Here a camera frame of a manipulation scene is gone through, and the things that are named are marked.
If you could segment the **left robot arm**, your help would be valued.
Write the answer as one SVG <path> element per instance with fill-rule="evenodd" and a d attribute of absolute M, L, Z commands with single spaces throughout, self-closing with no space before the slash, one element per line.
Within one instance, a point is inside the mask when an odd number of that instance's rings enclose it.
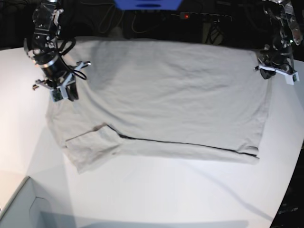
<path fill-rule="evenodd" d="M 293 46 L 301 45 L 304 35 L 297 21 L 291 0 L 267 0 L 264 13 L 274 25 L 272 42 L 266 44 L 257 55 L 258 65 L 254 68 L 268 80 L 276 74 L 284 76 L 288 85 L 299 82 L 294 68 Z"/>

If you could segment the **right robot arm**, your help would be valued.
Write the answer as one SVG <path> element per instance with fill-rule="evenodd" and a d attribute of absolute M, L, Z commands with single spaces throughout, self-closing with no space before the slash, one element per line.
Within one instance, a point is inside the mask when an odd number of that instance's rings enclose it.
<path fill-rule="evenodd" d="M 43 79 L 36 80 L 32 89 L 47 89 L 53 102 L 79 99 L 76 79 L 87 80 L 81 69 L 91 65 L 89 61 L 78 61 L 75 66 L 70 66 L 64 61 L 63 56 L 72 50 L 76 39 L 66 39 L 58 45 L 61 32 L 59 18 L 63 12 L 60 1 L 41 1 L 32 17 L 34 33 L 24 39 L 24 51 L 44 73 Z"/>

